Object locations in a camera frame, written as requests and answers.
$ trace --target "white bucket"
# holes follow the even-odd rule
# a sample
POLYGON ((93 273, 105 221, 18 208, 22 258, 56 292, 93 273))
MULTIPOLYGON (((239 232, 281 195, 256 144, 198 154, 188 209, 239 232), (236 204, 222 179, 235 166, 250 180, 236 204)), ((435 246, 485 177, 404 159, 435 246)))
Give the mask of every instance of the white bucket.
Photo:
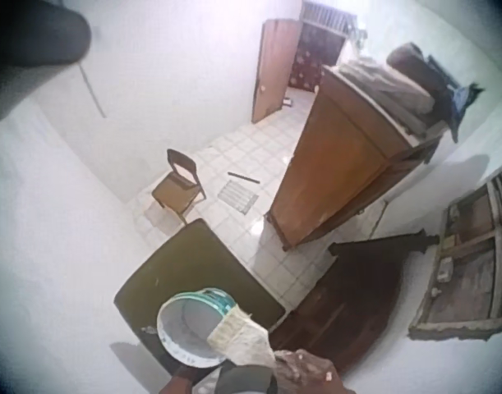
POLYGON ((235 304, 230 295, 217 289, 175 295, 159 310, 159 339, 183 364, 197 368, 219 365, 225 357, 212 350, 207 338, 235 304))

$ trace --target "open door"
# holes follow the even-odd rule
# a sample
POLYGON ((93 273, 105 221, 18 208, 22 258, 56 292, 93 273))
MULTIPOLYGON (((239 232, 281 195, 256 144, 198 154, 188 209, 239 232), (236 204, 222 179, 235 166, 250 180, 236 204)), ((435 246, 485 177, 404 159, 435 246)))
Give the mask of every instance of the open door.
POLYGON ((273 19, 264 23, 252 109, 253 123, 282 107, 301 32, 300 21, 273 19))

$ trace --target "wooden chair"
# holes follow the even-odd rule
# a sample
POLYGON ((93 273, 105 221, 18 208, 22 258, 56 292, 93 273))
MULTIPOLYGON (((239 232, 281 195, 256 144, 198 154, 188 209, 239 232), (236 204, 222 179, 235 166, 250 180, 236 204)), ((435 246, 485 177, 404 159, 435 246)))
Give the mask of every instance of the wooden chair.
POLYGON ((167 159, 172 171, 156 186, 152 196, 163 208, 170 208, 187 224, 187 220, 183 216, 185 211, 191 206, 199 193, 205 199, 207 195, 198 178, 194 160, 174 149, 167 149, 167 159), (177 171, 176 165, 187 170, 196 183, 181 175, 177 171))

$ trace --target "paint bucket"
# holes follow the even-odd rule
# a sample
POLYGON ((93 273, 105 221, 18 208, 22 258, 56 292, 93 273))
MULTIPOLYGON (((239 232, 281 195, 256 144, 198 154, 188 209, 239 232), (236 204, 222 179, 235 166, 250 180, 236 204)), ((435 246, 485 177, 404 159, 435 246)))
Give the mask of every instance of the paint bucket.
POLYGON ((159 339, 167 352, 185 365, 219 365, 225 357, 210 348, 207 338, 235 305, 234 299, 220 289, 176 294, 159 309, 159 339))

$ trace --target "chair backrest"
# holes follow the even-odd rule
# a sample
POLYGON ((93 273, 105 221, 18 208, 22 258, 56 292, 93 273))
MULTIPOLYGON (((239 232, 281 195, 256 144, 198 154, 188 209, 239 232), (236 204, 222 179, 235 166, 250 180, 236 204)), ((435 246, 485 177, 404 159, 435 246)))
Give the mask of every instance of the chair backrest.
POLYGON ((194 162, 194 160, 192 160, 185 154, 178 152, 177 150, 174 149, 167 149, 167 160, 168 164, 170 164, 170 167, 172 167, 172 169, 175 172, 177 172, 176 169, 176 164, 177 164, 179 167, 183 167, 187 171, 189 171, 189 173, 192 174, 195 179, 197 178, 196 162, 194 162))

